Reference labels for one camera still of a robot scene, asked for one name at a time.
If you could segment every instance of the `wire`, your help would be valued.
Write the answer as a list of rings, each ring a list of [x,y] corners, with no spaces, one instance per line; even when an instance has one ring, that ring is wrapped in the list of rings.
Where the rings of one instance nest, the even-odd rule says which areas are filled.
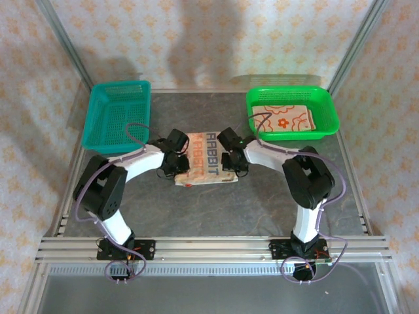
[[[244,175],[238,175],[241,171],[235,171],[234,173],[236,174],[237,178],[244,178],[246,175],[249,174],[249,170],[247,170]]]
[[[125,134],[126,134],[126,136],[128,136],[131,140],[133,140],[134,142],[136,142],[137,144],[140,144],[141,145],[141,147],[144,147],[144,143],[143,142],[141,142],[139,139],[137,139],[135,136],[133,136],[131,133],[130,133],[130,126],[141,126],[142,128],[146,128],[146,129],[148,129],[148,130],[150,130],[150,132],[152,132],[152,133],[154,133],[155,135],[157,135],[158,136],[158,138],[159,139],[161,139],[162,137],[157,133],[157,131],[156,130],[154,130],[154,129],[152,129],[152,128],[150,128],[148,125],[146,125],[146,124],[143,124],[143,123],[139,123],[139,122],[130,122],[130,123],[128,123],[127,125],[125,125]]]
[[[320,257],[320,255],[323,255],[326,258],[330,258],[330,255],[328,255],[327,253],[321,252],[321,251],[319,251],[319,250],[316,249],[316,259],[318,259]]]
[[[131,281],[132,279],[135,279],[138,275],[140,275],[141,273],[144,272],[145,267],[147,265],[147,261],[144,258],[144,256],[142,254],[139,254],[136,251],[130,250],[126,247],[123,247],[122,245],[119,245],[117,242],[115,242],[115,240],[111,237],[111,235],[108,233],[108,231],[106,230],[106,228],[103,227],[102,222],[99,220],[98,217],[90,217],[90,218],[80,218],[79,217],[79,210],[80,210],[80,205],[81,205],[81,201],[84,198],[84,196],[86,195],[87,190],[89,189],[90,185],[92,185],[93,181],[96,180],[97,177],[99,177],[99,175],[104,172],[108,167],[110,167],[113,164],[119,163],[119,162],[126,162],[128,160],[137,158],[139,156],[141,156],[142,154],[144,154],[146,152],[146,148],[145,148],[145,144],[143,142],[141,142],[139,139],[136,139],[134,136],[131,135],[131,133],[129,132],[129,127],[130,126],[141,126],[143,128],[147,128],[149,129],[151,132],[153,132],[154,134],[157,134],[159,136],[159,134],[154,131],[153,129],[151,129],[149,126],[146,126],[145,124],[142,123],[138,123],[138,122],[131,122],[128,123],[125,126],[125,132],[127,134],[127,136],[132,139],[133,141],[135,141],[136,143],[141,145],[141,149],[135,153],[135,154],[131,154],[131,155],[127,155],[127,156],[121,156],[118,159],[112,160],[110,162],[107,162],[105,165],[101,166],[86,182],[86,184],[83,186],[83,188],[81,189],[79,195],[77,196],[76,202],[74,204],[74,213],[75,213],[75,218],[77,222],[88,222],[88,221],[92,221],[94,224],[97,224],[99,226],[99,229],[102,231],[102,233],[104,234],[104,239],[108,239],[114,246],[116,246],[117,248],[119,248],[122,251],[125,251],[127,253],[131,253],[134,254],[138,257],[140,257],[140,259],[142,259],[144,261],[143,267],[140,269],[140,271],[138,273],[136,273],[134,276],[132,276],[131,278],[124,280],[125,283],[127,283],[128,281]],[[110,277],[108,275],[108,270],[111,267],[111,265],[113,265],[116,262],[121,262],[121,261],[112,261],[110,262],[108,265],[106,265],[105,267],[105,276],[106,278],[108,278],[110,281],[112,282],[119,282],[118,280],[114,280],[112,279],[112,277]]]
[[[289,281],[290,283],[298,283],[298,284],[301,285],[303,283],[310,284],[310,283],[315,283],[315,282],[321,281],[321,280],[325,279],[327,276],[329,276],[332,273],[332,271],[336,268],[340,259],[343,257],[343,254],[345,253],[346,248],[348,247],[348,240],[343,239],[341,237],[337,237],[337,236],[325,235],[325,234],[321,233],[320,230],[319,230],[321,216],[324,212],[324,207],[338,201],[339,199],[341,199],[343,197],[343,195],[345,195],[345,193],[346,193],[345,178],[344,178],[342,172],[340,171],[339,167],[334,162],[332,162],[330,159],[328,159],[326,157],[323,157],[323,156],[320,156],[320,155],[317,155],[317,154],[314,154],[314,153],[311,153],[311,152],[298,152],[298,151],[292,151],[292,150],[285,150],[285,149],[282,149],[280,147],[275,147],[275,146],[271,146],[271,145],[267,145],[267,144],[262,143],[262,141],[259,139],[259,132],[261,130],[262,125],[272,116],[272,113],[257,113],[257,114],[253,114],[253,115],[249,116],[248,119],[254,118],[255,116],[266,116],[266,117],[264,117],[262,122],[257,126],[257,129],[256,129],[256,140],[261,147],[264,147],[264,148],[267,148],[267,149],[270,149],[270,150],[273,150],[273,151],[276,151],[276,152],[284,153],[284,154],[290,154],[290,155],[295,155],[295,156],[298,156],[298,155],[299,156],[308,156],[308,157],[313,157],[313,158],[320,159],[320,160],[330,164],[335,169],[335,171],[338,173],[338,176],[339,176],[340,180],[342,181],[342,191],[337,196],[335,196],[334,198],[331,198],[330,200],[327,200],[325,203],[321,204],[320,209],[319,209],[319,213],[318,213],[317,219],[316,219],[316,231],[318,232],[318,234],[321,237],[323,237],[324,239],[328,239],[328,240],[338,240],[338,241],[345,242],[344,247],[342,249],[342,252],[339,254],[335,263],[332,265],[332,268],[330,269],[330,271],[328,273],[326,273],[323,277],[320,277],[320,278],[317,278],[317,279],[313,279],[313,280],[309,280],[309,281],[296,281],[296,280],[292,280],[292,279],[288,278],[287,276],[285,276],[285,270],[284,270],[285,263],[290,261],[291,259],[295,259],[297,257],[298,259],[303,260],[306,263],[306,265],[309,266],[310,270],[312,270],[311,265],[309,264],[309,261],[307,259],[301,258],[299,256],[290,256],[290,257],[284,259],[283,262],[281,263],[281,266],[280,266],[280,272],[283,275],[283,278],[286,279],[287,281]]]
[[[161,171],[163,170],[161,168],[156,169],[156,175],[159,179],[172,180],[175,177],[175,175],[164,175],[164,177],[162,177],[161,175],[158,174],[158,170],[161,170]]]
[[[183,151],[181,151],[179,154],[180,155],[183,155],[184,153],[186,153],[186,151],[188,150],[188,148],[189,148],[189,138],[188,138],[188,142],[186,144],[186,148]]]
[[[104,239],[105,239],[104,237],[100,237],[100,238],[96,239],[96,242],[95,242],[96,243],[96,246],[99,247],[98,241],[99,240],[104,240]]]

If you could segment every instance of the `plastic basket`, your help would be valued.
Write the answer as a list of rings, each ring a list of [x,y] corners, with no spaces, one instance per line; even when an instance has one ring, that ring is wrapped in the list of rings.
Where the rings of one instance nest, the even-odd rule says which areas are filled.
[[[321,139],[339,130],[339,118],[332,97],[327,90],[317,86],[256,87],[247,93],[246,103],[249,116],[253,114],[254,106],[305,105],[312,111],[315,130],[261,132],[259,137],[265,141]],[[253,119],[249,119],[249,125],[256,133]]]
[[[90,94],[82,146],[101,154],[131,152],[140,147],[125,134],[125,125],[150,125],[151,85],[145,80],[97,84]],[[130,133],[146,143],[149,130],[139,126]]]

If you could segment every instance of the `orange flower print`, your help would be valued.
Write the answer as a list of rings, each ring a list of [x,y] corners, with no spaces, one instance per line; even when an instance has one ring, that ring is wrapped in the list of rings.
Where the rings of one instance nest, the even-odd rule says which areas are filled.
[[[287,124],[289,124],[289,122],[285,118],[282,118],[282,119],[278,120],[278,125],[283,127],[284,129],[287,128]]]

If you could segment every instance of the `glass panel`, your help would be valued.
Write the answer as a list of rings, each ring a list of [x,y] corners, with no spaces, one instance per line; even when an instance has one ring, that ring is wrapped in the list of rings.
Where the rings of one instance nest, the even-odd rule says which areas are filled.
[[[374,263],[340,265],[311,285],[291,284],[278,276],[153,274],[115,285],[106,280],[102,269],[49,275],[38,314],[389,313]],[[318,275],[329,269],[318,266]]]

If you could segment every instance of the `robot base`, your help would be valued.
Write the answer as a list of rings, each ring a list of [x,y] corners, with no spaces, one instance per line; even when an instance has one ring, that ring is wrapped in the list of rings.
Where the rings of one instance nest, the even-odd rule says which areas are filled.
[[[98,260],[127,260],[129,253],[115,247],[109,240],[103,239],[96,242],[98,244]],[[146,260],[153,260],[155,257],[156,241],[155,240],[134,240],[132,250],[143,255]]]
[[[318,239],[317,237],[314,240],[315,241],[313,241],[309,248],[307,248],[307,245],[303,246],[304,249],[306,249],[305,252],[303,252],[303,247],[299,246],[299,244],[295,242],[295,236],[293,236],[292,232],[291,239],[272,239],[269,244],[272,259],[285,260],[286,258],[292,256],[302,257],[308,260],[314,273],[316,274],[316,260],[321,260],[324,263],[330,263],[332,262],[332,259],[329,255],[326,240]],[[293,274],[293,277],[298,281],[308,281],[313,279],[311,271],[307,267],[303,267],[304,264],[304,262],[295,261],[295,266],[302,266],[296,267]]]

